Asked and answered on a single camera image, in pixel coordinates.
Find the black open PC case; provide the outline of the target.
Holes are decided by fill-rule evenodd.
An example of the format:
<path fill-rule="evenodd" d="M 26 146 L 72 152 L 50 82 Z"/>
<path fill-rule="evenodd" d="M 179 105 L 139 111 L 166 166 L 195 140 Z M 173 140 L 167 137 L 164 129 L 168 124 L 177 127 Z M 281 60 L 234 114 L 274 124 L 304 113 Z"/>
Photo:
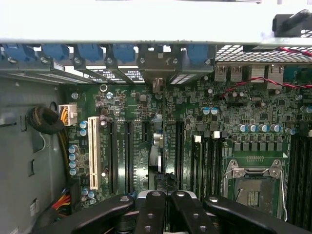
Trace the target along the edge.
<path fill-rule="evenodd" d="M 73 234 L 83 222 L 59 117 L 65 86 L 146 84 L 159 92 L 177 78 L 186 85 L 214 75 L 216 65 L 241 65 L 260 78 L 270 64 L 308 66 L 312 30 L 298 38 L 272 31 L 277 14 L 303 9 L 312 12 L 312 0 L 0 0 L 0 234 Z M 31 46 L 36 60 L 9 57 L 7 43 Z M 82 58 L 81 43 L 99 44 L 103 60 Z M 42 44 L 65 44 L 69 58 L 48 57 Z M 113 44 L 133 44 L 135 61 L 116 59 Z M 192 64 L 189 44 L 207 44 L 208 58 Z M 163 192 L 118 195 L 144 199 L 151 191 Z M 203 205 L 193 192 L 175 191 Z M 189 234 L 163 193 L 163 234 Z"/>

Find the white power connector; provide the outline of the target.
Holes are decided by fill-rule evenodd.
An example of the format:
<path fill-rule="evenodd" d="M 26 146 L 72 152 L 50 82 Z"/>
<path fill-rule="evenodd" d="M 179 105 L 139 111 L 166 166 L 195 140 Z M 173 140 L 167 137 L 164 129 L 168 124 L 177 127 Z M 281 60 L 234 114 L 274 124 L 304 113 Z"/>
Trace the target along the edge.
<path fill-rule="evenodd" d="M 77 125 L 78 112 L 77 112 L 76 104 L 59 105 L 58 114 L 64 126 L 76 126 Z"/>

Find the blue card retention clip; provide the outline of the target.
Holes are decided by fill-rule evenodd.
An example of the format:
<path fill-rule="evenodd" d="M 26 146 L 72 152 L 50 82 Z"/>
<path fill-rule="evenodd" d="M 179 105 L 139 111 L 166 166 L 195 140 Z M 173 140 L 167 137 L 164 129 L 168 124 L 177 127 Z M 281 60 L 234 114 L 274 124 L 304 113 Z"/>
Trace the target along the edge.
<path fill-rule="evenodd" d="M 77 46 L 82 58 L 89 60 L 90 62 L 103 60 L 103 50 L 99 44 L 81 43 Z"/>
<path fill-rule="evenodd" d="M 17 61 L 30 62 L 36 60 L 35 51 L 31 46 L 17 43 L 2 44 L 2 46 L 6 54 Z"/>
<path fill-rule="evenodd" d="M 133 44 L 113 44 L 114 57 L 123 63 L 132 62 L 136 59 Z"/>
<path fill-rule="evenodd" d="M 55 60 L 67 60 L 70 50 L 65 44 L 42 44 L 41 48 L 45 55 Z"/>
<path fill-rule="evenodd" d="M 199 64 L 208 58 L 209 46 L 207 44 L 189 44 L 187 54 L 192 64 Z"/>

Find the metal network port block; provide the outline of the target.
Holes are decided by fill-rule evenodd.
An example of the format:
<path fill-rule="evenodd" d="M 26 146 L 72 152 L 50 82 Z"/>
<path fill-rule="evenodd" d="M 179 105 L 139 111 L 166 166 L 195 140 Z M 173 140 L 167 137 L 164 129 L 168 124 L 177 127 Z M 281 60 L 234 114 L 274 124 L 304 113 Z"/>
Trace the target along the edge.
<path fill-rule="evenodd" d="M 268 65 L 268 71 L 266 78 L 275 82 L 275 83 L 282 83 L 283 82 L 283 75 L 284 75 L 284 67 L 281 65 L 270 64 Z M 267 89 L 281 89 L 280 85 L 276 85 L 274 83 L 268 83 Z"/>

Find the black RAM slot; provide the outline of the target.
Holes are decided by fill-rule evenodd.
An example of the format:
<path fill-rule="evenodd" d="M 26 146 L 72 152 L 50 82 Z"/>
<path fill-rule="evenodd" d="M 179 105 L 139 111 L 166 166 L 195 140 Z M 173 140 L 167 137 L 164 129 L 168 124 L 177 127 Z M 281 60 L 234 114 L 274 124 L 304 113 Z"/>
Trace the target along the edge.
<path fill-rule="evenodd" d="M 207 195 L 208 185 L 208 169 L 209 169 L 209 138 L 204 138 L 204 166 L 203 166 L 203 198 Z"/>
<path fill-rule="evenodd" d="M 222 184 L 222 146 L 223 141 L 222 139 L 219 139 L 217 142 L 217 157 L 216 157 L 216 166 L 217 166 L 217 177 L 216 177 L 216 191 L 218 195 L 221 195 L 221 184 Z"/>
<path fill-rule="evenodd" d="M 202 161 L 203 146 L 202 137 L 193 135 L 192 138 L 192 159 L 191 159 L 191 189 L 198 199 L 202 194 Z"/>
<path fill-rule="evenodd" d="M 212 142 L 212 169 L 211 169 L 211 194 L 214 195 L 217 191 L 217 143 L 218 139 L 211 138 Z"/>

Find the CPU socket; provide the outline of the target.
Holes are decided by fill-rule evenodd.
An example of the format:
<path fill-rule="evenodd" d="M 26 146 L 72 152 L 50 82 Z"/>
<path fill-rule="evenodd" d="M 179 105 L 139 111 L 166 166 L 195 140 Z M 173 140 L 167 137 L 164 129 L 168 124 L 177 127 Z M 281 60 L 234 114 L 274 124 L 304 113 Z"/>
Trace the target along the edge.
<path fill-rule="evenodd" d="M 235 202 L 283 219 L 280 169 L 282 162 L 271 166 L 240 166 L 231 159 L 224 173 L 222 195 Z"/>

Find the metal locking lever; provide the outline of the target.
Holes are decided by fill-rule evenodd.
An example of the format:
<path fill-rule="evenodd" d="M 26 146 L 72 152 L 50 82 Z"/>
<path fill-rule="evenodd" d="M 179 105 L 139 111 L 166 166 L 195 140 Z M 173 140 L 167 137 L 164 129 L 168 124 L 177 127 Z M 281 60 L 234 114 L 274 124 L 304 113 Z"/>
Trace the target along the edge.
<path fill-rule="evenodd" d="M 282 195 L 283 219 L 285 222 L 287 222 L 288 213 L 287 213 L 286 201 L 285 201 L 284 172 L 282 168 L 280 169 L 280 188 L 281 188 L 281 195 Z"/>

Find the white PCI expansion slot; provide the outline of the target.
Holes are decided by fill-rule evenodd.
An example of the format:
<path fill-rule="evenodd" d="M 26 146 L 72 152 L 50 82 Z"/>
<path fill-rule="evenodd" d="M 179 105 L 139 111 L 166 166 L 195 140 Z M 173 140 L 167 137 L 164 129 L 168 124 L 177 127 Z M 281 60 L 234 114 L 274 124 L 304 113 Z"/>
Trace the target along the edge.
<path fill-rule="evenodd" d="M 99 117 L 88 118 L 88 147 L 90 189 L 98 190 L 101 177 Z"/>

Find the long expansion slot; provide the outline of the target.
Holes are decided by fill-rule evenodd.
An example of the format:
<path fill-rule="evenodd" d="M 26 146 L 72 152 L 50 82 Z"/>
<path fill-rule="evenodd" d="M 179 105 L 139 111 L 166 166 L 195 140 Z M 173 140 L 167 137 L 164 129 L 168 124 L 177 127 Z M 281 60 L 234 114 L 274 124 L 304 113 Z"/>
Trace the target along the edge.
<path fill-rule="evenodd" d="M 132 193 L 133 186 L 133 124 L 131 121 L 124 123 L 124 149 L 125 149 L 125 189 Z"/>
<path fill-rule="evenodd" d="M 184 122 L 177 121 L 175 127 L 175 175 L 181 189 L 183 180 L 183 158 L 184 158 Z"/>
<path fill-rule="evenodd" d="M 109 193 L 115 194 L 118 188 L 117 163 L 117 129 L 114 121 L 108 123 L 108 166 L 109 166 Z"/>

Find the metal USB port block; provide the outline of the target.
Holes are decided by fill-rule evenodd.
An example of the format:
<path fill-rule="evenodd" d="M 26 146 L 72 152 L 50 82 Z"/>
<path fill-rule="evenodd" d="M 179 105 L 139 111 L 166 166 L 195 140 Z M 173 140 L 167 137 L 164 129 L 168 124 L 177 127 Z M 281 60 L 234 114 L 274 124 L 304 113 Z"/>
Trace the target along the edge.
<path fill-rule="evenodd" d="M 214 81 L 216 82 L 227 82 L 228 80 L 229 66 L 216 65 L 214 69 Z"/>
<path fill-rule="evenodd" d="M 231 75 L 230 81 L 231 82 L 240 82 L 242 81 L 243 68 L 241 65 L 232 65 L 231 66 Z"/>

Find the green motherboard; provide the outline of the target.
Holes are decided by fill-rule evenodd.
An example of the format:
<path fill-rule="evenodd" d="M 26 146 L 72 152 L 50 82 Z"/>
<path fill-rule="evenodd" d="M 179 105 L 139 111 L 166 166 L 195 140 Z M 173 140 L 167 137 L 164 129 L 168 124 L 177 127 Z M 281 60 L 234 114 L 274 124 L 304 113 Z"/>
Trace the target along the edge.
<path fill-rule="evenodd" d="M 209 138 L 207 195 L 211 194 L 212 142 L 222 139 L 222 185 L 231 159 L 240 166 L 271 166 L 282 162 L 287 222 L 312 232 L 312 64 L 284 66 L 282 83 L 259 74 L 242 81 L 214 81 L 209 74 L 183 85 L 183 78 L 155 87 L 146 84 L 88 84 L 64 87 L 65 102 L 77 105 L 77 125 L 68 126 L 70 175 L 79 182 L 78 209 L 90 208 L 118 194 L 138 196 L 145 190 L 191 189 L 193 135 L 202 137 L 202 194 L 204 138 Z M 281 89 L 267 89 L 268 83 Z M 90 189 L 88 118 L 99 117 L 100 187 Z M 108 123 L 117 129 L 118 188 L 109 193 Z M 133 186 L 125 189 L 124 123 L 133 124 Z M 142 142 L 142 121 L 151 124 L 150 141 Z M 176 177 L 176 122 L 184 122 L 181 189 Z"/>

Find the short expansion slot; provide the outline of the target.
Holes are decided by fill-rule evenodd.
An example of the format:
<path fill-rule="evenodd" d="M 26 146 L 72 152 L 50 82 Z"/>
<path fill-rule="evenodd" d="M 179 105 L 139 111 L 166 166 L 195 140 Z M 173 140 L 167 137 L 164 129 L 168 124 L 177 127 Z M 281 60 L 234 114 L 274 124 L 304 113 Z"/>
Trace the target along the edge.
<path fill-rule="evenodd" d="M 142 142 L 150 141 L 151 124 L 149 121 L 142 121 Z"/>

